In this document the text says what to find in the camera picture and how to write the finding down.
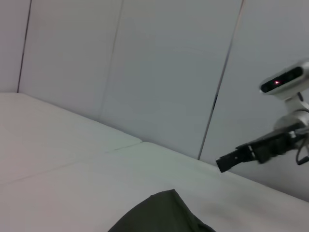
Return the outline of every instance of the white wall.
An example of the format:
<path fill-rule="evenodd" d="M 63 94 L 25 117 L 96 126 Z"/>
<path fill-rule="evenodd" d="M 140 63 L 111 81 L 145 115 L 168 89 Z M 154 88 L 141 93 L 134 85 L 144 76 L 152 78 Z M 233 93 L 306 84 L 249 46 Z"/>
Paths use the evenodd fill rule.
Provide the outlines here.
<path fill-rule="evenodd" d="M 197 158 L 240 4 L 125 1 L 101 121 Z"/>
<path fill-rule="evenodd" d="M 219 98 L 206 137 L 202 161 L 270 132 L 286 114 L 283 102 L 259 93 L 265 78 L 309 57 L 308 0 L 247 0 Z M 309 92 L 304 95 L 309 101 Z M 295 152 L 269 163 L 241 164 L 239 175 L 309 201 L 309 164 L 297 166 Z"/>
<path fill-rule="evenodd" d="M 20 92 L 98 119 L 122 0 L 33 0 Z"/>
<path fill-rule="evenodd" d="M 0 92 L 16 92 L 30 0 L 0 1 Z"/>

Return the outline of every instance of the white table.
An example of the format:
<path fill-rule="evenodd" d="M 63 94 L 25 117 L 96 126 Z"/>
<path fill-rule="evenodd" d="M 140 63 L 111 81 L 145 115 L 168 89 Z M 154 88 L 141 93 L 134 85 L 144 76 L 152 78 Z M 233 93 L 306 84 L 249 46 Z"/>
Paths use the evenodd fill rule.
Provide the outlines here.
<path fill-rule="evenodd" d="M 18 113 L 0 111 L 1 156 L 15 156 L 0 161 L 1 179 L 10 180 L 0 185 L 1 232 L 106 232 L 138 203 L 172 188 L 217 232 L 309 230 L 307 202 L 25 95 L 0 94 L 0 106 Z M 10 165 L 22 172 L 1 170 Z"/>

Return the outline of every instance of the white surface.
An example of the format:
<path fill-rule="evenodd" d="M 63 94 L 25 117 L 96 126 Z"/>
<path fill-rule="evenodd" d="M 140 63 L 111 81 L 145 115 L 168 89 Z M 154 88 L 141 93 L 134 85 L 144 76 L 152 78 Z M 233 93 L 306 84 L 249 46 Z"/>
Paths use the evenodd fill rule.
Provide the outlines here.
<path fill-rule="evenodd" d="M 214 163 L 236 146 L 270 132 L 286 114 L 282 101 L 260 94 L 258 87 L 265 78 L 309 57 L 306 9 L 307 0 L 247 1 L 201 160 Z M 304 97 L 309 101 L 308 92 Z M 295 151 L 232 171 L 309 201 L 309 164 L 297 166 Z"/>
<path fill-rule="evenodd" d="M 24 94 L 0 94 L 0 184 L 140 142 Z"/>
<path fill-rule="evenodd" d="M 121 0 L 34 0 L 20 92 L 98 119 Z"/>
<path fill-rule="evenodd" d="M 16 92 L 30 0 L 0 1 L 0 92 Z"/>
<path fill-rule="evenodd" d="M 101 121 L 197 158 L 240 4 L 125 1 Z"/>
<path fill-rule="evenodd" d="M 0 186 L 0 231 L 106 232 L 150 195 L 176 189 L 218 232 L 307 232 L 309 204 L 142 143 Z"/>

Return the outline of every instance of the white robot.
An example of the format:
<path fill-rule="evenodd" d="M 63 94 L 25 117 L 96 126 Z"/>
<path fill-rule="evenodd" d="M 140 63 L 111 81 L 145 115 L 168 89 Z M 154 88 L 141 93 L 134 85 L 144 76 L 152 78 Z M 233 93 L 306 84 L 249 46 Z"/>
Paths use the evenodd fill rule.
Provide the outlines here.
<path fill-rule="evenodd" d="M 223 173 L 241 162 L 257 160 L 259 163 L 265 163 L 272 157 L 283 155 L 293 149 L 298 149 L 298 165 L 308 162 L 309 156 L 299 159 L 301 149 L 309 143 L 309 104 L 301 95 L 301 91 L 307 88 L 309 60 L 298 62 L 264 80 L 260 85 L 260 91 L 284 100 L 288 115 L 276 122 L 273 132 L 220 157 L 217 160 L 220 171 Z"/>

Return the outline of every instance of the fabric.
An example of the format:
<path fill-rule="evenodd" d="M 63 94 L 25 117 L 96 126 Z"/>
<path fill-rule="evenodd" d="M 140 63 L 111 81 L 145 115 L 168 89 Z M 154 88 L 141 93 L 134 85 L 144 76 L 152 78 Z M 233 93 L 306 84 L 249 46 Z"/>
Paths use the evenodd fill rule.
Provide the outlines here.
<path fill-rule="evenodd" d="M 152 195 L 125 214 L 109 232 L 214 232 L 194 216 L 173 189 Z"/>

